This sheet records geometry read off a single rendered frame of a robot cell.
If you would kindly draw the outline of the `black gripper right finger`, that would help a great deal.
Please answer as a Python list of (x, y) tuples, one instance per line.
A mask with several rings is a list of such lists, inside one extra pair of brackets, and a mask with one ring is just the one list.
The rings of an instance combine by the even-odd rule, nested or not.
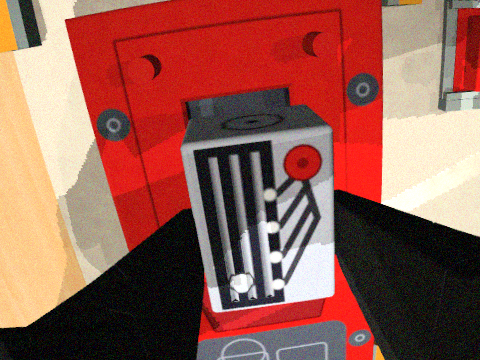
[(333, 189), (335, 253), (384, 360), (480, 360), (480, 236)]

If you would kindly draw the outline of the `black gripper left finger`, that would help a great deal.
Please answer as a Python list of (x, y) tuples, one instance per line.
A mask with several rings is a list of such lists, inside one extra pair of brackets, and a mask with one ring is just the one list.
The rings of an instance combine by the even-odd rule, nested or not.
[(0, 328), (0, 360), (197, 360), (204, 288), (185, 208), (28, 327)]

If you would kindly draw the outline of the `grey block with slot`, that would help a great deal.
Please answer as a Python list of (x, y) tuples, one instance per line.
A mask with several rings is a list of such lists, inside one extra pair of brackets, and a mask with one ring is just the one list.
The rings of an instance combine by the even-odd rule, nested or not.
[(333, 296), (333, 133), (309, 105), (195, 117), (181, 163), (213, 312)]

